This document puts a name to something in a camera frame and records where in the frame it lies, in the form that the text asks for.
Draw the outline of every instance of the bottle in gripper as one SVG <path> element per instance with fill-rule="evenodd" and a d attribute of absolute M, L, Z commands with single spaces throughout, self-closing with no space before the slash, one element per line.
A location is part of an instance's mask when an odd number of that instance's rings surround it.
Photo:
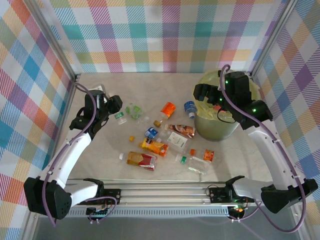
<path fill-rule="evenodd" d="M 172 113 L 176 110 L 176 106 L 171 103 L 171 102 L 167 102 L 166 105 L 164 105 L 164 107 L 162 108 L 162 110 L 159 113 L 159 116 L 157 117 L 157 119 L 153 122 L 153 124 L 159 128 L 161 126 L 161 123 L 165 120 L 167 120 L 168 118 L 170 118 L 170 116 L 172 115 Z"/>

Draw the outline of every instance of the plaid wall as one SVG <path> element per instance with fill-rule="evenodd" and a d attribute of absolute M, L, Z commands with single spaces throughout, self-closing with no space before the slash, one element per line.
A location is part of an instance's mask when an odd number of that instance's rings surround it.
<path fill-rule="evenodd" d="M 248 70 L 286 0 L 38 0 L 82 72 Z"/>
<path fill-rule="evenodd" d="M 257 76 L 290 155 L 320 186 L 320 0 L 298 2 Z M 320 236 L 320 189 L 307 210 Z"/>
<path fill-rule="evenodd" d="M 71 86 L 23 0 L 0 1 L 0 239 L 17 239 L 23 191 L 53 152 Z"/>

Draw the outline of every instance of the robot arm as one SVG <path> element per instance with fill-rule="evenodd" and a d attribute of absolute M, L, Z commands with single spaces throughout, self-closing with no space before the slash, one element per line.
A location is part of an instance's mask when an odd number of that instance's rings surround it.
<path fill-rule="evenodd" d="M 261 100 L 252 100 L 248 76 L 243 72 L 231 72 L 227 73 L 224 78 L 225 93 L 232 103 L 246 114 L 258 119 L 271 134 L 278 136 L 273 116 L 267 105 Z M 235 201 L 239 197 L 261 200 L 272 213 L 278 213 L 281 209 L 301 201 L 302 195 L 296 178 L 300 179 L 306 197 L 318 189 L 316 181 L 305 179 L 305 176 L 290 159 L 297 172 L 297 175 L 293 175 L 277 146 L 280 144 L 287 153 L 281 139 L 273 140 L 265 128 L 234 109 L 225 99 L 219 86 L 198 84 L 194 88 L 193 95 L 199 101 L 204 101 L 206 97 L 209 104 L 218 105 L 222 110 L 232 114 L 233 119 L 255 142 L 272 176 L 273 182 L 251 180 L 244 176 L 228 180 L 224 190 L 215 189 L 215 191 L 222 191 L 224 197 L 228 197 L 228 201 Z"/>
<path fill-rule="evenodd" d="M 72 206 L 87 199 L 104 195 L 103 182 L 91 178 L 86 178 L 77 185 L 66 186 L 69 174 L 82 152 L 108 121 L 109 115 L 117 113 L 122 107 L 122 101 L 118 95 L 108 98 L 102 90 L 98 89 L 91 90 L 90 93 L 94 98 L 95 104 L 91 96 L 87 94 L 84 107 L 80 109 L 76 118 L 71 122 L 70 131 L 62 147 L 38 177 L 29 177 L 24 183 L 24 192 L 31 212 L 47 215 L 42 200 L 44 183 L 46 183 L 45 198 L 47 207 L 51 216 L 59 220 L 68 214 Z M 81 133 L 90 123 L 94 115 L 95 106 L 96 111 L 93 122 Z"/>

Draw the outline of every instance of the small bottle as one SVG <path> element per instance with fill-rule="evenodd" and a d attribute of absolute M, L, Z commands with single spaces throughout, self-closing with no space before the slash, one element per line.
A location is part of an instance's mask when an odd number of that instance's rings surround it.
<path fill-rule="evenodd" d="M 208 149 L 191 149 L 190 155 L 211 162 L 214 160 L 215 152 Z"/>
<path fill-rule="evenodd" d="M 134 105 L 133 103 L 130 103 L 128 106 L 125 107 L 125 112 L 135 120 L 140 118 L 141 115 L 144 113 L 140 107 Z"/>
<path fill-rule="evenodd" d="M 194 101 L 187 101 L 184 104 L 184 111 L 189 114 L 189 118 L 194 119 L 195 113 L 197 111 L 196 105 Z"/>
<path fill-rule="evenodd" d="M 127 119 L 122 111 L 117 113 L 116 115 L 114 115 L 114 117 L 119 125 L 124 124 L 127 121 Z"/>
<path fill-rule="evenodd" d="M 174 131 L 161 131 L 159 133 L 161 142 L 170 146 L 170 148 L 177 150 L 180 153 L 184 153 L 190 144 L 190 140 L 185 136 L 181 136 Z"/>
<path fill-rule="evenodd" d="M 210 167 L 210 163 L 208 161 L 201 160 L 195 156 L 177 154 L 175 161 L 181 164 L 186 164 L 191 171 L 195 171 L 198 174 L 206 174 Z"/>
<path fill-rule="evenodd" d="M 150 152 L 152 152 L 154 154 L 158 154 L 161 157 L 165 157 L 166 156 L 166 153 L 167 153 L 167 150 L 168 150 L 168 147 L 169 147 L 167 144 L 164 144 L 164 143 L 161 143 L 161 142 L 152 141 L 149 138 L 145 138 L 143 140 L 143 142 L 141 142 L 139 144 L 139 146 L 142 149 L 150 151 Z"/>
<path fill-rule="evenodd" d="M 166 124 L 164 125 L 165 130 L 172 130 L 179 134 L 182 134 L 183 136 L 186 136 L 190 139 L 193 139 L 195 136 L 196 129 L 192 126 L 186 126 L 186 125 L 172 125 L 172 124 Z"/>
<path fill-rule="evenodd" d="M 154 128 L 150 127 L 150 118 L 148 116 L 141 117 L 136 123 L 137 128 L 143 132 L 143 134 L 149 139 L 155 139 L 157 142 L 161 142 L 159 138 L 159 132 Z"/>
<path fill-rule="evenodd" d="M 164 120 L 167 120 L 168 118 L 170 118 L 170 116 L 172 115 L 172 113 L 176 110 L 176 106 L 171 103 L 171 102 L 167 102 L 166 105 L 164 105 L 164 107 L 162 108 L 162 110 L 160 111 L 160 114 L 158 116 L 158 118 L 153 122 L 153 124 L 159 128 L 161 126 L 161 123 Z"/>
<path fill-rule="evenodd" d="M 142 167 L 149 171 L 154 171 L 158 158 L 150 154 L 131 151 L 128 154 L 121 153 L 119 159 L 126 160 L 126 163 L 129 165 Z"/>

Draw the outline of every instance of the trash bin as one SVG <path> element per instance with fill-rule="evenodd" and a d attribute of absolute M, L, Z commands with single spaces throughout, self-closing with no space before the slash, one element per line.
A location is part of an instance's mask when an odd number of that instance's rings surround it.
<path fill-rule="evenodd" d="M 218 70 L 219 69 L 206 72 L 200 79 L 199 84 L 218 86 Z M 249 80 L 249 89 L 251 91 L 252 100 L 261 99 L 259 87 L 252 80 Z M 207 103 L 207 100 L 208 98 L 205 97 L 204 101 L 194 101 L 197 108 L 194 119 L 196 131 L 200 136 L 209 141 L 221 141 L 228 138 L 237 128 L 239 123 L 235 122 L 235 120 L 232 118 L 232 114 L 229 111 L 220 111 L 219 118 L 225 122 L 219 120 L 217 117 L 217 113 L 220 107 Z"/>

